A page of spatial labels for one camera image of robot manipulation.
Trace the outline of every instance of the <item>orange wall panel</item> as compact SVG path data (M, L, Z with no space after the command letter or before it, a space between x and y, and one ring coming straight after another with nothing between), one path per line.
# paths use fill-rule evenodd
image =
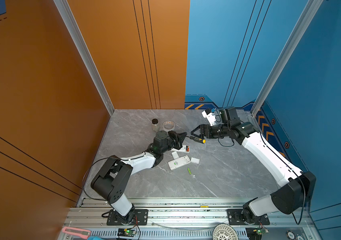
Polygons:
M188 0L69 0L116 109L183 109Z
M140 43L133 1L96 1L92 7L82 0L68 3L114 108L155 108L149 96L141 51L144 43Z
M158 87L163 109L184 108L189 5L190 1L187 0L149 0Z
M109 114L54 2L6 1L6 11L0 15L0 239L53 240L76 205Z

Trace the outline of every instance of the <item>gray marble tabletop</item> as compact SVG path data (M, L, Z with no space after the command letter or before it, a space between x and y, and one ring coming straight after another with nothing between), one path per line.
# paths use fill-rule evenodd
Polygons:
M153 142L155 132L151 120L159 123L172 120L175 131L187 132L208 121L202 110L115 110L110 118L103 141L95 160L116 155L129 157L142 153ZM242 121L252 121L250 114L237 110ZM221 139L223 145L231 145L229 138ZM170 170L171 152L164 154L162 162L151 169L142 170L129 179L127 197L219 197L254 198L277 190L277 184L269 171L247 149L237 142L233 147L223 147L217 139L207 139L205 144L186 138L190 146L189 158L199 158L200 164L190 163ZM89 174L85 190L94 198L100 196L90 188L94 175L104 164L96 163Z

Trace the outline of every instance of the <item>blue cloth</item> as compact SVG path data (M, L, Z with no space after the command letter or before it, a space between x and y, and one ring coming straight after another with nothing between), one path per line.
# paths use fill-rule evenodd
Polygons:
M102 240L102 239L96 236L92 236L92 237L89 237L88 240Z

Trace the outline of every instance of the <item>wire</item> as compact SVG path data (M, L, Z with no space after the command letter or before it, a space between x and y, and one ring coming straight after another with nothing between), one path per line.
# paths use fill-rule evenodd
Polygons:
M137 216L136 216L136 226L139 228L139 238L137 239L137 240L139 240L139 239L140 239L140 237L141 237L141 230L140 230L140 227L139 227L139 225L137 224Z
M261 137L261 140L263 141L263 143L264 143L264 145L266 146L266 147L268 147L269 148L269 150L271 151L271 152L273 152L290 170L292 170L292 172L296 175L296 177L298 178L298 180L300 181L300 183L301 183L301 186L302 186L302 188L303 188L303 191L304 191L304 199L303 199L303 206L302 206L302 208L301 208L301 214L300 214L300 219L299 219L299 221L297 222L297 220L296 220L296 217L295 217L295 215L292 213L292 215L293 215L293 218L295 219L295 222L296 222L296 224L297 225L299 225L300 224L300 222L301 222L301 219L303 218L303 211L304 211L304 206L305 206L305 187L304 187L304 183L303 183L303 181L298 177L298 175L293 171L293 169L290 167L290 166L288 166L274 151L272 151L272 149L264 142L264 139L263 139L263 137L262 137L262 135L261 135L261 132L260 132L260 137Z
M109 217L109 213L110 213L110 211L105 212L105 213L101 214L101 217L103 217L103 218L108 218L108 217Z
M87 195L87 197L90 198L90 199L93 199L93 200L100 200L100 201L105 201L105 200L106 200L106 199L96 199L96 198L92 198L91 196L89 196L89 195L86 193L86 191L85 191L85 183L86 183L86 181L84 182L84 178L85 178L86 174L88 173L88 171L91 170L91 168L93 167L93 165L95 165L96 163L98 163L98 162L101 161L101 160L105 160L105 159L108 159L108 158L120 160L119 158L115 158L115 157L105 157L105 158L101 158L101 159L95 161L95 162L88 168L88 170L85 172L84 176L82 177L82 185L81 185L81 186L82 186L82 190L84 191L85 195Z
M230 145L230 146L225 146L225 145L222 145L222 144L221 144L221 142L220 142L220 138L218 138L218 139L217 139L217 141L219 142L219 144L220 144L221 146L223 146L223 147L233 147L233 146L235 146L235 142L233 141L233 139L232 139L232 138L231 138L231 140L232 140L232 143L233 143L233 144L232 144L232 145Z
M215 110L215 112L216 112L216 111L217 111L218 115L215 115L215 116L220 118L220 121L217 121L217 119L216 119L216 121L217 121L217 122L221 122L220 112L219 112L217 109Z

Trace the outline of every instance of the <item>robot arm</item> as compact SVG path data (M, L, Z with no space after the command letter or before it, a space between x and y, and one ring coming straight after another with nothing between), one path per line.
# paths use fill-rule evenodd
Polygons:
M91 188L108 201L125 223L129 223L134 217L134 205L124 194L129 177L157 166L166 151L181 149L186 135L186 132L178 134L174 131L159 131L143 153L122 158L110 156L93 178Z
M221 109L219 114L223 124L202 124L191 134L202 139L228 136L236 140L256 156L280 187L270 195L252 199L243 205L243 218L247 223L258 222L260 216L271 212L291 214L304 203L310 202L316 182L311 172L304 173L286 160L250 122L241 124L234 107ZM199 135L194 133L197 130L200 130Z

